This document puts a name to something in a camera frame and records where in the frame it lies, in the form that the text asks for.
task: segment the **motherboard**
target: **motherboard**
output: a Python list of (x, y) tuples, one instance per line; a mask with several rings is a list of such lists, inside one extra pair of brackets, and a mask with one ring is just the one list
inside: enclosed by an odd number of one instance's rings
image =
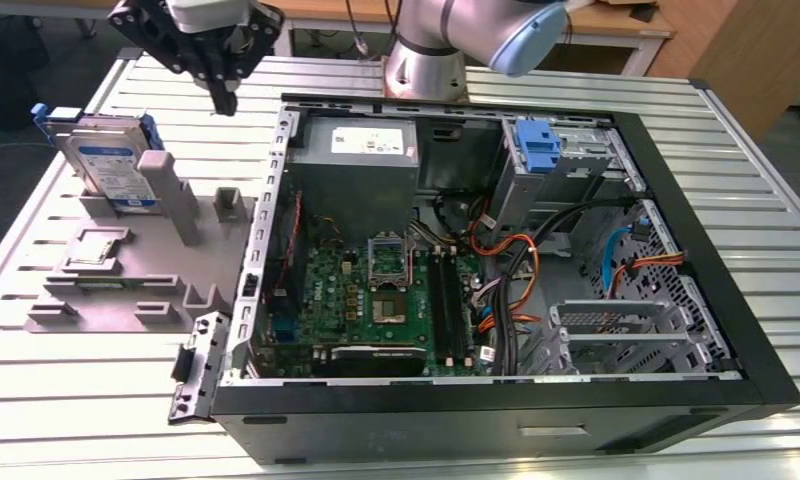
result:
[[(465, 299), (471, 296), (479, 260), (398, 245), (310, 250), (302, 311), (298, 316), (271, 316), (277, 343), (273, 352), (262, 349), (262, 358), (271, 360), (263, 367), (274, 367), (274, 376), (322, 376), (321, 356), (339, 347), (353, 353), (357, 348), (421, 352), (426, 367), (417, 375), (478, 373)], [(450, 266), (441, 269), (437, 263)], [(446, 271), (453, 278), (442, 281), (434, 273)]]

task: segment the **case hinge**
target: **case hinge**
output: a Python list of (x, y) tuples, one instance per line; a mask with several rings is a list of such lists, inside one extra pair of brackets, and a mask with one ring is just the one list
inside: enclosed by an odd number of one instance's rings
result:
[(179, 382), (170, 409), (170, 425), (214, 422), (211, 406), (219, 385), (231, 317), (209, 313), (196, 320), (190, 341), (180, 345), (172, 378)]

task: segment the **power supply label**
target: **power supply label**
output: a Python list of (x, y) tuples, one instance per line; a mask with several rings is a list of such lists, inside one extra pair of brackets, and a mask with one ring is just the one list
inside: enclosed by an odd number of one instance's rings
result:
[(80, 158), (115, 208), (143, 213), (156, 198), (146, 177), (136, 170), (134, 150), (122, 147), (78, 147)]
[(333, 130), (333, 153), (403, 155), (403, 130), (338, 127)]

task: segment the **ram slot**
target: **ram slot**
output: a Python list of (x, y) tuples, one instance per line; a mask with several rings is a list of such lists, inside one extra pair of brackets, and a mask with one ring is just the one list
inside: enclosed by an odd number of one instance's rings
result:
[(469, 354), (469, 327), (463, 315), (463, 286), (454, 255), (447, 255), (442, 260), (442, 286), (445, 311), (450, 325), (451, 356), (462, 359)]
[(445, 294), (442, 284), (443, 257), (434, 252), (427, 259), (427, 286), (430, 290), (430, 313), (433, 317), (433, 333), (437, 342), (437, 358), (442, 361), (451, 358), (451, 332), (446, 315)]

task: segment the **aluminum work table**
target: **aluminum work table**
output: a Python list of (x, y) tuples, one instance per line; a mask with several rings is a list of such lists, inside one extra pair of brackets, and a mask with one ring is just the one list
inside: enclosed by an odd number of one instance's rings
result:
[[(192, 79), (126, 51), (90, 111), (155, 116), (176, 170), (198, 194), (234, 185), (258, 196), (282, 92), (379, 96), (378, 63), (269, 58), (213, 115)], [(800, 388), (800, 200), (712, 92), (688, 81), (469, 71), (479, 103), (642, 115), (738, 285)], [(800, 406), (637, 457), (259, 466), (219, 425), (170, 427), (176, 334), (30, 334), (27, 311), (86, 216), (62, 156), (0, 245), (0, 478), (657, 479), (800, 478)]]

